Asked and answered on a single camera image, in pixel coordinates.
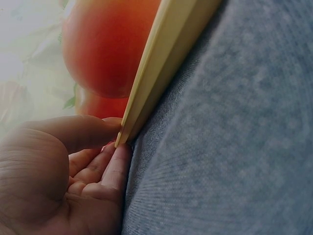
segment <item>knit fabric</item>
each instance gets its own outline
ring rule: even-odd
[[[134,143],[123,234],[313,234],[312,140],[313,1],[225,1]]]

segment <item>red tomato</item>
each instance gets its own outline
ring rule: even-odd
[[[75,112],[80,115],[92,115],[97,118],[124,115],[128,98],[110,99],[97,96],[77,86],[75,89]]]
[[[69,73],[99,96],[128,97],[160,0],[75,1],[62,30]]]

